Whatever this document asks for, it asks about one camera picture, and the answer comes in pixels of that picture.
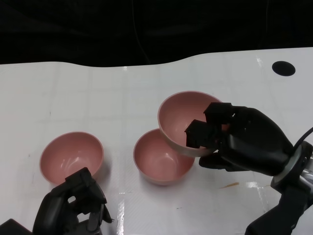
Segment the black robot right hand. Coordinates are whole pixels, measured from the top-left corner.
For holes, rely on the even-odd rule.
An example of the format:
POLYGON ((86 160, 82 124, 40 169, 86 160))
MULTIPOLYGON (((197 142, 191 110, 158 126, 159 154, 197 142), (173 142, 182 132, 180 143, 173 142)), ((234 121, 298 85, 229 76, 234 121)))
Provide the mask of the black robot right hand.
POLYGON ((212 102, 204 114, 205 121, 195 119, 185 129, 188 147, 210 151, 200 157, 201 167, 255 171, 268 176, 283 171, 293 145, 265 114, 222 102, 212 102))

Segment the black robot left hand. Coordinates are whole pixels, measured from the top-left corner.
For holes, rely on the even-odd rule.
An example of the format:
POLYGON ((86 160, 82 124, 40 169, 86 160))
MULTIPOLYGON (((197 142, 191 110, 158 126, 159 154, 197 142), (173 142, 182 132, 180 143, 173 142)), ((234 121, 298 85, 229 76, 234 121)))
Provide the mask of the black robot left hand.
POLYGON ((102 222, 113 222, 106 204, 102 189, 84 167, 44 197, 32 232, 35 235, 100 235, 102 222))

